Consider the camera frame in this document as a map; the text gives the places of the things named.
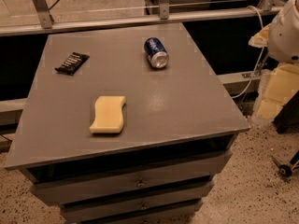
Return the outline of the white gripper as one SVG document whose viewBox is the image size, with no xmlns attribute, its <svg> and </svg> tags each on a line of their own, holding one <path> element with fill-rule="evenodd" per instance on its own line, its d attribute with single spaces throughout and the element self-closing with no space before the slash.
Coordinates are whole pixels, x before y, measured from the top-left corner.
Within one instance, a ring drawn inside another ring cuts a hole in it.
<svg viewBox="0 0 299 224">
<path fill-rule="evenodd" d="M 254 48 L 267 46 L 269 56 L 282 63 L 270 75 L 257 109 L 262 119 L 274 119 L 299 91 L 299 0 L 288 0 L 270 25 L 249 40 Z"/>
</svg>

